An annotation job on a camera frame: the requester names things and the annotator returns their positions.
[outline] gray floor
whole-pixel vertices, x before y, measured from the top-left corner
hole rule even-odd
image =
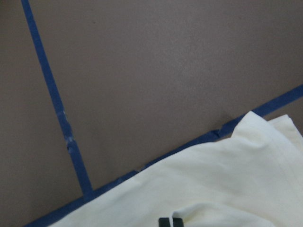
[[[303,83],[302,1],[30,1],[93,187]],[[20,1],[0,1],[0,226],[81,196]],[[303,99],[289,114],[303,133]]]

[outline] white t-shirt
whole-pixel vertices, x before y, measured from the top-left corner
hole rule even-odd
[[[303,138],[285,115],[249,112],[232,136],[189,147],[87,203],[53,227],[302,227]]]

